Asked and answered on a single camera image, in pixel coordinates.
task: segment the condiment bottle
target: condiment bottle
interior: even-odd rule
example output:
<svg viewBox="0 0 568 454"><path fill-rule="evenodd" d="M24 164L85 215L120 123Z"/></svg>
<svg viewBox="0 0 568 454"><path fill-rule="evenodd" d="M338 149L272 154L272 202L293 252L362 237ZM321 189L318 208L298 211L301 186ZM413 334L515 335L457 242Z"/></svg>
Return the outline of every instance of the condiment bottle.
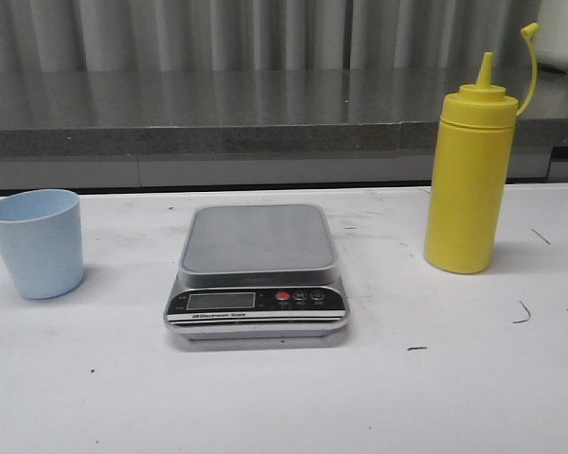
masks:
<svg viewBox="0 0 568 454"><path fill-rule="evenodd" d="M538 24L522 29L532 81L520 109L504 87L491 84L491 52L474 84L444 98L425 238L425 259L442 270L476 273L490 263L516 119L536 87L532 38L538 31Z"/></svg>

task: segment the black mark on table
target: black mark on table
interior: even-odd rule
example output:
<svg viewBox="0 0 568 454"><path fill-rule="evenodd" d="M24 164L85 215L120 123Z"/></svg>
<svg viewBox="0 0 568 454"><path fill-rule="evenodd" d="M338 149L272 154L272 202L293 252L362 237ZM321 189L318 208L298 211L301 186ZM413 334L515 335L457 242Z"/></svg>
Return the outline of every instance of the black mark on table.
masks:
<svg viewBox="0 0 568 454"><path fill-rule="evenodd" d="M549 242L549 240L547 238L545 238L543 235L541 235L539 232L537 232L534 229L530 229L532 232L534 232L534 234L536 236L538 236L540 239L542 239L545 243L547 243L549 246L551 246L551 243Z"/></svg>
<svg viewBox="0 0 568 454"><path fill-rule="evenodd" d="M526 311L526 314L528 314L528 316L523 319L523 320L518 320L516 322L512 322L512 323L524 323L524 322L528 322L531 318L532 318L532 314L530 313L530 311L528 310L528 308L526 307L526 305L524 304L523 301L520 301L520 304L522 305L522 307L524 308L524 310Z"/></svg>

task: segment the plastic cup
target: plastic cup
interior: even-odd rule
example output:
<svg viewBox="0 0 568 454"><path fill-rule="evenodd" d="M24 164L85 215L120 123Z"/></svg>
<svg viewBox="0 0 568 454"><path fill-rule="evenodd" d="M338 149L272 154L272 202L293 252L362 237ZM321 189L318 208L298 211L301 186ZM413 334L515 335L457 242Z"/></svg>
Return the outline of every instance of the plastic cup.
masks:
<svg viewBox="0 0 568 454"><path fill-rule="evenodd" d="M41 189L0 200L0 254L26 298L77 287L83 274L78 194Z"/></svg>

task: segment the bottle nozzle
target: bottle nozzle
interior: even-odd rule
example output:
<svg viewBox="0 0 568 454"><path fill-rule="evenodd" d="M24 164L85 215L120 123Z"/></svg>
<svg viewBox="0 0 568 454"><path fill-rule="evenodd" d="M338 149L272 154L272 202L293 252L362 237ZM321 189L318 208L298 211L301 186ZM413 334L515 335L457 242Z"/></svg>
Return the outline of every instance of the bottle nozzle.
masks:
<svg viewBox="0 0 568 454"><path fill-rule="evenodd" d="M480 73L477 75L477 81L475 81L475 88L485 89L490 88L490 83L492 82L492 52L484 52L484 58L482 59L482 66L480 67Z"/></svg>

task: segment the stainless steel counter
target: stainless steel counter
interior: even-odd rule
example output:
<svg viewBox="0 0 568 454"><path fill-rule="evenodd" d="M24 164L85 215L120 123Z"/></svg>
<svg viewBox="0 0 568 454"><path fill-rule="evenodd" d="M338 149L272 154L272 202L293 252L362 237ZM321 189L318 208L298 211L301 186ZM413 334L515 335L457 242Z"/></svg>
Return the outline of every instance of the stainless steel counter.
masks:
<svg viewBox="0 0 568 454"><path fill-rule="evenodd" d="M424 181L442 97L475 73L0 74L0 188ZM494 77L518 98L528 79ZM546 179L560 146L568 76L541 71L510 177Z"/></svg>

